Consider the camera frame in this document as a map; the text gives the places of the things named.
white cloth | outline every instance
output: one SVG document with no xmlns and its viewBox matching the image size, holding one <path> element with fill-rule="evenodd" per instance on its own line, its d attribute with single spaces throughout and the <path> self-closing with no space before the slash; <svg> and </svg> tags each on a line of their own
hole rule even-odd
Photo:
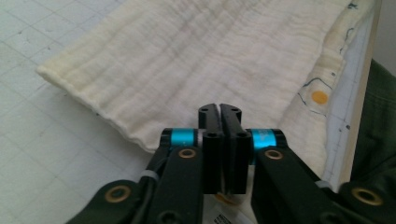
<svg viewBox="0 0 396 224">
<path fill-rule="evenodd" d="M 325 120 L 299 118 L 294 111 L 304 108 L 294 101 L 349 3 L 127 0 L 37 73 L 147 151 L 163 128 L 196 127 L 200 106 L 224 103 L 242 109 L 245 128 L 285 129 L 321 174 Z M 314 129 L 299 126 L 305 120 Z"/>
</svg>

barcode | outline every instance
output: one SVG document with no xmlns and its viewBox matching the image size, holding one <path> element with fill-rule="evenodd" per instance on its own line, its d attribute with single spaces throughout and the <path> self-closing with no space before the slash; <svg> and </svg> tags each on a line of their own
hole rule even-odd
<svg viewBox="0 0 396 224">
<path fill-rule="evenodd" d="M 222 214 L 219 214 L 219 216 L 216 217 L 215 220 L 213 220 L 213 223 L 216 223 L 216 224 L 232 224 L 231 221 L 229 221 L 227 219 L 227 217 L 225 217 Z"/>
</svg>

muslin cloth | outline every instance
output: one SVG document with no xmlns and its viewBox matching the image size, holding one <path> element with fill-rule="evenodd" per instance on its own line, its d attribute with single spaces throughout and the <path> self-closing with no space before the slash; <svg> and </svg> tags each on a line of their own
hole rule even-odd
<svg viewBox="0 0 396 224">
<path fill-rule="evenodd" d="M 224 103 L 245 128 L 280 127 L 320 175 L 339 44 L 374 1 L 354 2 L 127 0 L 36 71 L 147 151 L 163 128 L 197 127 L 200 106 Z M 343 11 L 355 13 L 347 24 Z M 316 90 L 321 73 L 332 83 Z"/>
</svg>

orange circle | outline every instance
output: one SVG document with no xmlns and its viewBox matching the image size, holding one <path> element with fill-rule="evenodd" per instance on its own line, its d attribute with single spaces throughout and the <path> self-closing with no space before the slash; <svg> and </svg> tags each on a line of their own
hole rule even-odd
<svg viewBox="0 0 396 224">
<path fill-rule="evenodd" d="M 327 103 L 329 96 L 323 91 L 314 91 L 312 93 L 312 100 L 314 100 L 319 105 L 324 105 Z"/>
</svg>

dark green pants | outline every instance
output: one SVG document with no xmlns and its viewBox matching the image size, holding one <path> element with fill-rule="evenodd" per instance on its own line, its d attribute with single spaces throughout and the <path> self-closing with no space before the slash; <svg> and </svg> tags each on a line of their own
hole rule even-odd
<svg viewBox="0 0 396 224">
<path fill-rule="evenodd" d="M 396 199 L 396 77 L 372 61 L 351 180 Z"/>
</svg>

